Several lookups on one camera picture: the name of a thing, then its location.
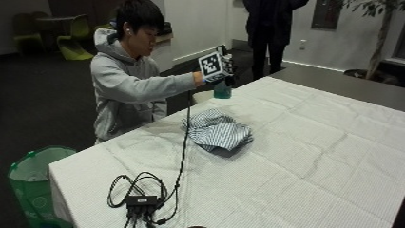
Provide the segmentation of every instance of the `black clothing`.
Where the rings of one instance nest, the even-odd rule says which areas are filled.
[[[253,79],[264,77],[267,46],[269,74],[281,69],[283,55],[292,36],[292,11],[308,0],[243,0],[249,12],[245,25],[249,46],[253,48]]]

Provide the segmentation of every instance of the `tangled cord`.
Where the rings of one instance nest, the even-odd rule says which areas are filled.
[[[120,175],[114,180],[110,195],[108,195],[108,205],[112,208],[118,208],[118,207],[122,207],[124,205],[124,203],[127,202],[127,209],[128,209],[127,218],[128,219],[127,219],[127,223],[124,225],[126,228],[130,225],[131,219],[134,220],[134,227],[136,227],[139,219],[143,218],[143,221],[144,221],[148,228],[155,227],[155,225],[163,225],[171,219],[174,219],[174,217],[178,213],[178,209],[179,209],[179,188],[180,188],[180,179],[181,179],[181,175],[183,175],[184,167],[185,167],[189,132],[191,132],[191,92],[189,92],[189,107],[188,107],[188,127],[187,127],[187,135],[185,135],[185,138],[184,138],[184,147],[183,147],[184,149],[183,149],[183,155],[181,155],[180,171],[179,171],[179,176],[178,176],[175,188],[174,188],[174,191],[171,192],[170,196],[167,195],[167,188],[166,188],[166,184],[164,184],[163,180],[159,179],[150,172],[139,173],[135,180],[132,180],[127,175]],[[146,180],[146,179],[152,179],[159,183],[159,185],[162,186],[162,196],[158,199],[158,203],[154,205],[154,207],[151,207],[151,206],[150,207],[132,207],[132,206],[130,206],[130,202],[128,202],[130,198],[132,197],[131,196],[132,192],[136,195],[142,195],[143,197],[147,197],[144,191],[138,186],[138,183],[142,180]],[[112,192],[114,192],[115,186],[116,186],[116,184],[120,180],[127,180],[131,183],[131,187],[130,187],[130,189],[127,191],[127,194],[126,194],[124,198],[122,199],[122,201],[119,203],[115,203],[114,202],[114,197],[112,197]],[[174,195],[175,195],[175,198],[176,198],[176,206],[175,206],[175,211],[174,211],[172,215],[168,218],[162,218],[159,220],[154,220],[154,214],[155,214],[156,210],[160,210],[164,207],[166,203],[172,198]]]

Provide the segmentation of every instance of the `dark pants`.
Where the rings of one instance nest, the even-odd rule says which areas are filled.
[[[272,44],[272,28],[259,26],[252,40],[253,48],[253,80],[259,80],[265,76],[267,49],[269,55],[269,74],[281,70],[283,55],[287,46],[276,46]]]

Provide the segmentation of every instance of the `striped shirt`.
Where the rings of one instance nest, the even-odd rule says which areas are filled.
[[[188,119],[183,120],[183,126],[188,127]],[[209,152],[217,147],[232,151],[253,141],[249,126],[217,109],[189,117],[189,137]]]

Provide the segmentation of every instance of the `black cable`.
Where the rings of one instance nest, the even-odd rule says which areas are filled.
[[[175,211],[174,211],[172,215],[168,218],[163,218],[163,219],[160,219],[158,221],[154,220],[154,212],[152,213],[144,212],[142,215],[135,215],[136,218],[134,218],[132,216],[127,215],[128,216],[128,220],[127,220],[126,228],[128,227],[131,218],[134,218],[134,220],[135,220],[135,227],[138,225],[138,220],[139,220],[140,216],[143,216],[143,221],[147,223],[147,226],[148,227],[154,227],[154,224],[159,224],[159,225],[166,224],[171,219],[174,219],[174,217],[175,217],[175,215],[178,213],[178,209],[179,209],[179,187],[180,187],[181,175],[183,175],[184,168],[185,168],[188,137],[189,137],[189,132],[191,132],[191,91],[188,92],[188,94],[189,94],[189,96],[188,96],[189,98],[188,98],[187,135],[185,135],[185,138],[184,138],[184,149],[183,149],[183,155],[181,155],[181,164],[180,164],[179,176],[178,176],[178,179],[176,179],[174,191],[171,192],[170,196],[167,196],[167,188],[166,188],[163,180],[159,179],[152,173],[150,173],[150,172],[142,172],[142,173],[139,173],[139,175],[138,175],[138,177],[136,177],[135,180],[131,180],[131,178],[127,175],[118,176],[115,178],[115,180],[114,180],[114,183],[112,183],[112,186],[111,186],[110,195],[108,195],[108,204],[110,204],[110,206],[112,208],[118,208],[118,207],[120,207],[126,203],[126,199],[131,196],[132,191],[135,191],[136,194],[140,194],[140,195],[146,196],[146,193],[143,192],[143,190],[138,186],[138,182],[142,181],[142,180],[144,180],[144,179],[154,179],[155,181],[159,182],[159,184],[162,186],[162,198],[160,198],[162,205],[159,205],[158,209],[160,209],[164,206],[164,204],[168,202],[168,200],[172,198],[172,196],[175,194],[175,196],[176,196]],[[115,190],[115,186],[116,186],[118,182],[122,179],[126,179],[131,183],[131,187],[128,189],[128,192],[127,192],[126,197],[123,198],[123,200],[119,203],[114,203],[112,192]]]
[[[128,217],[128,219],[127,219],[127,223],[126,223],[124,228],[127,228],[127,227],[128,227],[130,221],[131,221],[131,217]]]

